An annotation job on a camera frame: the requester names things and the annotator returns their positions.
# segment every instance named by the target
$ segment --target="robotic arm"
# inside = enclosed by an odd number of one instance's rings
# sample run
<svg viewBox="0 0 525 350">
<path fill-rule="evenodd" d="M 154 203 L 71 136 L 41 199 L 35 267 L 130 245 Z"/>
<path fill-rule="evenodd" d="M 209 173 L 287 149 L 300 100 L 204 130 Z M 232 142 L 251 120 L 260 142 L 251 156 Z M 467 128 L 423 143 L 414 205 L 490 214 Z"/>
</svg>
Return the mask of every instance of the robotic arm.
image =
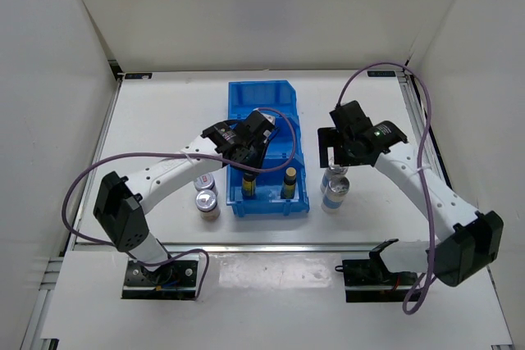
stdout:
<svg viewBox="0 0 525 350">
<path fill-rule="evenodd" d="M 390 178 L 427 216 L 418 172 L 424 171 L 431 198 L 436 236 L 434 275 L 457 286 L 496 259 L 503 221 L 493 211 L 480 213 L 443 183 L 429 168 L 417 168 L 416 149 L 392 122 L 372 122 L 358 102 L 338 106 L 330 113 L 335 128 L 317 132 L 321 167 L 328 167 L 328 148 L 340 166 L 370 165 Z M 370 252 L 380 276 L 395 272 L 425 272 L 428 242 L 386 241 Z"/>
<path fill-rule="evenodd" d="M 127 176 L 115 171 L 100 184 L 94 215 L 116 250 L 139 261 L 161 263 L 169 253 L 149 231 L 147 215 L 164 198 L 185 184 L 225 164 L 190 154 L 222 157 L 245 166 L 261 168 L 275 117 L 253 111 L 245 120 L 226 120 L 203 131 L 180 152 L 184 159 L 164 159 Z M 142 273 L 154 284 L 165 284 L 173 276 L 172 264 L 142 266 Z"/>
</svg>

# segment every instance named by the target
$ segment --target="white table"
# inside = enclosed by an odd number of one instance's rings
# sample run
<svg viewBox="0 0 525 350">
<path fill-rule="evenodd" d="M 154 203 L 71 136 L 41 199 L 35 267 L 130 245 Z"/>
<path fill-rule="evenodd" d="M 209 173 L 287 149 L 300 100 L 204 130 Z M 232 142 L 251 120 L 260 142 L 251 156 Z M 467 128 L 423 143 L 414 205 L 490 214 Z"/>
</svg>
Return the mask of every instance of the white table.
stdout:
<svg viewBox="0 0 525 350">
<path fill-rule="evenodd" d="M 235 217 L 226 206 L 226 169 L 222 169 L 214 173 L 221 205 L 217 222 L 200 219 L 194 208 L 194 186 L 188 184 L 148 214 L 153 234 L 164 243 L 201 244 L 426 239 L 428 229 L 423 215 L 390 180 L 371 167 L 349 171 L 351 192 L 337 214 L 321 210 L 319 184 L 323 170 L 319 168 L 317 129 L 333 125 L 329 111 L 349 75 L 349 71 L 184 72 L 154 73 L 150 80 L 124 80 L 101 157 L 133 151 L 175 152 L 206 127 L 226 119 L 228 82 L 289 80 L 297 91 L 310 212 L 288 217 Z M 369 78 L 363 73 L 350 85 L 345 99 L 358 100 L 374 123 L 393 121 L 412 143 L 417 143 L 397 78 Z M 149 163 L 152 159 L 126 159 L 97 171 L 80 225 L 83 233 L 107 239 L 92 214 L 102 176 L 111 170 L 123 176 Z"/>
<path fill-rule="evenodd" d="M 456 289 L 436 282 L 416 316 L 398 303 L 345 303 L 337 243 L 378 243 L 397 237 L 426 239 L 422 214 L 372 168 L 349 171 L 352 190 L 337 215 L 320 209 L 317 128 L 331 125 L 328 112 L 350 71 L 254 71 L 155 73 L 125 80 L 102 157 L 130 151 L 174 152 L 205 127 L 226 118 L 227 83 L 289 80 L 297 90 L 311 211 L 298 216 L 236 218 L 225 206 L 225 170 L 216 173 L 222 214 L 203 222 L 187 185 L 149 215 L 152 232 L 172 248 L 183 243 L 307 244 L 310 252 L 219 252 L 197 302 L 121 300 L 126 256 L 76 244 L 66 254 L 43 328 L 60 339 L 58 350 L 91 348 L 486 349 L 511 339 L 486 270 Z M 391 120 L 414 142 L 396 78 L 356 80 L 346 99 L 357 99 L 373 122 Z M 86 234 L 106 238 L 93 218 L 96 188 L 110 170 L 125 175 L 149 159 L 114 162 L 100 170 L 80 223 Z M 323 252 L 312 252 L 317 245 Z"/>
</svg>

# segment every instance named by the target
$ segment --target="blue container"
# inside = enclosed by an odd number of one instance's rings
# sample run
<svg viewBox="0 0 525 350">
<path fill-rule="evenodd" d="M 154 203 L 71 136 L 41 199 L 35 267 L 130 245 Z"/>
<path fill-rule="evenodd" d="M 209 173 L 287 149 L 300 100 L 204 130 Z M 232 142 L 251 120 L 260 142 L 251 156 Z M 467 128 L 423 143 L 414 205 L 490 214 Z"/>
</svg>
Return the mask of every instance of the blue container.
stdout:
<svg viewBox="0 0 525 350">
<path fill-rule="evenodd" d="M 226 204 L 233 212 L 243 217 L 248 214 L 308 212 L 310 203 L 306 192 L 306 169 L 304 168 L 303 149 L 301 148 L 301 128 L 297 115 L 295 89 L 288 81 L 230 82 L 228 95 L 228 118 L 244 119 L 253 109 L 271 107 L 283 112 L 294 127 L 297 138 L 294 159 L 289 166 L 297 170 L 297 186 L 294 198 L 282 199 L 281 187 L 285 170 L 261 174 L 256 180 L 254 198 L 244 199 L 241 192 L 243 172 L 228 166 L 226 181 Z M 290 129 L 275 113 L 279 133 L 270 142 L 262 168 L 272 168 L 284 163 L 292 150 Z"/>
</svg>

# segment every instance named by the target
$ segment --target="blue plastic bin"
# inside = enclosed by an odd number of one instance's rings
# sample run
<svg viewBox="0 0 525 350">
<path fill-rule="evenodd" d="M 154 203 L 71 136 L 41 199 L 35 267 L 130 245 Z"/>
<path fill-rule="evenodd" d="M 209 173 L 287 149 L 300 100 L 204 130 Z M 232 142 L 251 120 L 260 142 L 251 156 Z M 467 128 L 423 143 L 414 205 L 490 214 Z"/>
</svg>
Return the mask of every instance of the blue plastic bin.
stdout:
<svg viewBox="0 0 525 350">
<path fill-rule="evenodd" d="M 297 114 L 295 89 L 288 81 L 230 82 L 228 96 L 228 118 L 244 119 L 258 107 L 276 108 L 283 112 L 294 126 L 297 138 L 296 152 L 290 166 L 297 170 L 297 187 L 294 198 L 282 199 L 281 187 L 285 169 L 261 174 L 256 180 L 254 198 L 246 198 L 241 192 L 243 172 L 228 166 L 226 181 L 226 204 L 233 212 L 243 217 L 248 214 L 308 212 L 310 204 L 306 191 L 306 169 L 301 148 L 301 128 Z M 263 168 L 279 166 L 290 157 L 292 149 L 291 132 L 285 120 L 275 113 L 279 133 L 270 142 Z"/>
</svg>

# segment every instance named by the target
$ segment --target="white wall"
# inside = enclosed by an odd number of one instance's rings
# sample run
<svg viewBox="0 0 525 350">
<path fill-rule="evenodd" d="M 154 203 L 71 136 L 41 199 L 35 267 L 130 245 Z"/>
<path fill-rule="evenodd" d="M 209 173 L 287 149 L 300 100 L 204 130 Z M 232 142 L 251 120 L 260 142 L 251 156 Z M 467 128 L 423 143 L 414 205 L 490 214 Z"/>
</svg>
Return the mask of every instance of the white wall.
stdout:
<svg viewBox="0 0 525 350">
<path fill-rule="evenodd" d="M 491 269 L 525 348 L 525 0 L 456 0 L 422 63 L 454 188 L 505 222 Z"/>
<path fill-rule="evenodd" d="M 126 71 L 421 58 L 454 0 L 84 0 Z"/>
<path fill-rule="evenodd" d="M 115 80 L 79 0 L 0 0 L 0 347 L 21 344 Z"/>
</svg>

